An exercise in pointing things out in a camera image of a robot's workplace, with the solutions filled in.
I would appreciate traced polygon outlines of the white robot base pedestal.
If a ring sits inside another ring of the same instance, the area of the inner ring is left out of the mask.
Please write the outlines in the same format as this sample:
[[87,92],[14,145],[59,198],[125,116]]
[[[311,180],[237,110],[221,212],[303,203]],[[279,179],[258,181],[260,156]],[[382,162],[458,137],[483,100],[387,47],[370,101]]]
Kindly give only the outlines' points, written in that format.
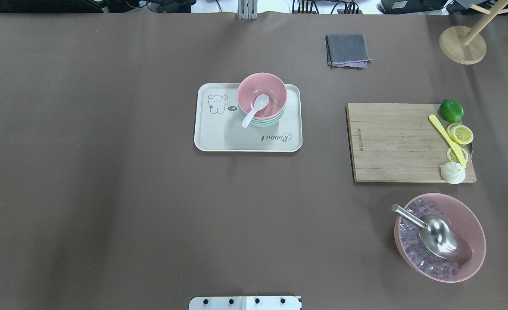
[[301,310],[299,296],[207,296],[192,298],[189,310]]

